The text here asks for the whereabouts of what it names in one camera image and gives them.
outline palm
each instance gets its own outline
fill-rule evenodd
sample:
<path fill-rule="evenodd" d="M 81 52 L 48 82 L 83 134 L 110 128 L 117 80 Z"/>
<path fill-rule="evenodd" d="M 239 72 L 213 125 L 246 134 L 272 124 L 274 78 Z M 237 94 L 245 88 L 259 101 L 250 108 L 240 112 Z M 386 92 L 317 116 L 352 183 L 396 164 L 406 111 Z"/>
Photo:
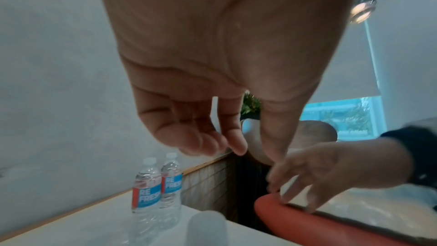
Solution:
<path fill-rule="evenodd" d="M 140 118 L 166 145 L 244 154 L 243 93 L 263 101 L 265 152 L 286 152 L 351 0 L 104 0 Z M 222 134 L 211 124 L 218 96 Z"/>

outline window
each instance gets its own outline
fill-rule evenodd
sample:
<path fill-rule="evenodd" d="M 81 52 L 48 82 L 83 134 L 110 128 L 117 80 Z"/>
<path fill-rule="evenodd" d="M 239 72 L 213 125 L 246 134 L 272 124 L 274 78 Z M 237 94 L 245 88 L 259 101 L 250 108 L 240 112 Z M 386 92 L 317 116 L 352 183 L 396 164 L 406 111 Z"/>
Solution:
<path fill-rule="evenodd" d="M 307 104 L 300 119 L 329 123 L 344 141 L 377 138 L 386 131 L 381 97 Z"/>

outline hand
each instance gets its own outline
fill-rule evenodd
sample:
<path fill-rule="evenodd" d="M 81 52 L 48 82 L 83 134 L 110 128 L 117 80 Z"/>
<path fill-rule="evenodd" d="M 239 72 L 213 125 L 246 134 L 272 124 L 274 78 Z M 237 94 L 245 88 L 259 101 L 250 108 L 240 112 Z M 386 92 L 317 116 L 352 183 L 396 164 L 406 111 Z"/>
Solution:
<path fill-rule="evenodd" d="M 104 0 L 140 119 L 190 155 L 247 150 L 244 92 L 262 101 L 265 153 L 281 160 L 353 0 Z M 221 134 L 211 123 L 218 97 Z"/>
<path fill-rule="evenodd" d="M 267 176 L 274 193 L 294 176 L 282 196 L 284 203 L 305 187 L 309 212 L 350 188 L 388 188 L 406 183 L 414 170 L 408 150 L 391 138 L 355 142 L 321 143 L 289 154 Z"/>

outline bottle label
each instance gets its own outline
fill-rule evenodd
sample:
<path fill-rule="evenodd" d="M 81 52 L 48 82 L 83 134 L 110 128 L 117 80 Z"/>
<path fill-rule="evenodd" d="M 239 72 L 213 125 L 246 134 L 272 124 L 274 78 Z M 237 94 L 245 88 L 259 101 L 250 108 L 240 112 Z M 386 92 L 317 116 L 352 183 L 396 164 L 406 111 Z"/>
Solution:
<path fill-rule="evenodd" d="M 182 188 L 182 174 L 163 177 L 162 193 L 173 193 Z"/>
<path fill-rule="evenodd" d="M 161 199 L 161 184 L 154 187 L 132 190 L 132 207 L 146 208 L 159 202 Z"/>

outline tiled wall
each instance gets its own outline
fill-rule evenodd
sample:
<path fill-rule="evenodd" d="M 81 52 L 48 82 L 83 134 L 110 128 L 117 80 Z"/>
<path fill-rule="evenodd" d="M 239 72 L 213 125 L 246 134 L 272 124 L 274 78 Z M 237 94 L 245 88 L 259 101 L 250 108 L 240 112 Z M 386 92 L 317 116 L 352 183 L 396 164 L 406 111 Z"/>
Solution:
<path fill-rule="evenodd" d="M 215 210 L 228 220 L 237 219 L 235 156 L 183 176 L 182 204 L 197 210 Z"/>

